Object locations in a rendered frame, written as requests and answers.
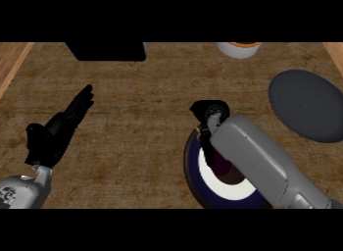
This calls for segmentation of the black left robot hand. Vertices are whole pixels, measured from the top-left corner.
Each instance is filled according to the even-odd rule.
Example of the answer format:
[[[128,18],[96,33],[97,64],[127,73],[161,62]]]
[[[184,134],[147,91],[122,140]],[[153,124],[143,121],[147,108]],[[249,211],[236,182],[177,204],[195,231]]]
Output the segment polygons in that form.
[[[66,110],[59,112],[45,125],[29,124],[26,127],[29,154],[25,163],[53,168],[69,146],[75,129],[91,108],[93,86],[88,84],[76,94]]]

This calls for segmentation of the dark purple eggplant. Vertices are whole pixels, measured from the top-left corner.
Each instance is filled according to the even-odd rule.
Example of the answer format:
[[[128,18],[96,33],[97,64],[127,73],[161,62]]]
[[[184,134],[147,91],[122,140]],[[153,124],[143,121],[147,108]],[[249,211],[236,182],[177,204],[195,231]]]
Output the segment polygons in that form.
[[[224,184],[238,184],[244,181],[244,175],[230,161],[224,159],[210,142],[202,144],[207,166],[211,168],[217,180]]]

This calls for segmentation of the dark blue and white plate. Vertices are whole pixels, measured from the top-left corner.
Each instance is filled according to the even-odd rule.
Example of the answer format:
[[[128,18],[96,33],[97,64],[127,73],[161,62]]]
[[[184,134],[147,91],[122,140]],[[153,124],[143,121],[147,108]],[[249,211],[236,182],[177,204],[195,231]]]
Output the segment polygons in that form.
[[[190,133],[184,145],[183,171],[189,190],[205,209],[272,208],[246,178],[238,184],[224,184],[217,180],[207,166],[198,129]]]

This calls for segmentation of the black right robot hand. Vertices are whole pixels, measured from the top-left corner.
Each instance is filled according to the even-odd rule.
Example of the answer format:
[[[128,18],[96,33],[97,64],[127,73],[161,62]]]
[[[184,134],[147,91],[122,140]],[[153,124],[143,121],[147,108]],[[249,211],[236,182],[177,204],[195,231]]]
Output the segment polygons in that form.
[[[201,124],[207,124],[210,117],[220,114],[218,124],[230,116],[230,108],[221,100],[198,100],[189,107],[189,110]]]

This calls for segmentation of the dark grey pan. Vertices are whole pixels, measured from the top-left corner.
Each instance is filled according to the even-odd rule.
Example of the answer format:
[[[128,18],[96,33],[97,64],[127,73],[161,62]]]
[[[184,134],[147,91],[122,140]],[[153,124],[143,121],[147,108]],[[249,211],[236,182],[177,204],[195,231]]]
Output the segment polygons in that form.
[[[320,143],[343,141],[343,92],[306,70],[285,70],[269,83],[269,102],[285,127]]]

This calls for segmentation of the black box appliance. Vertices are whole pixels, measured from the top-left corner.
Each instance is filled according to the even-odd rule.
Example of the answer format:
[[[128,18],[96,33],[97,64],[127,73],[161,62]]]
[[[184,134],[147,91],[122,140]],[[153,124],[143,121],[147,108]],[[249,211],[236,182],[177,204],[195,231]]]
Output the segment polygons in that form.
[[[68,42],[79,61],[144,61],[147,44],[143,42]]]

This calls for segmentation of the white cup with orange rim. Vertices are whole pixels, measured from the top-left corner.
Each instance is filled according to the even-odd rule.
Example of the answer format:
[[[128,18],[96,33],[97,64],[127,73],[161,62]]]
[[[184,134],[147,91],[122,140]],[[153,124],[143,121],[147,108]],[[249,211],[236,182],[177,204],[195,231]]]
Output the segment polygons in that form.
[[[255,54],[260,48],[260,45],[261,45],[260,42],[248,42],[248,43],[218,42],[217,43],[217,47],[220,51],[223,52],[223,54],[236,59],[249,58]]]

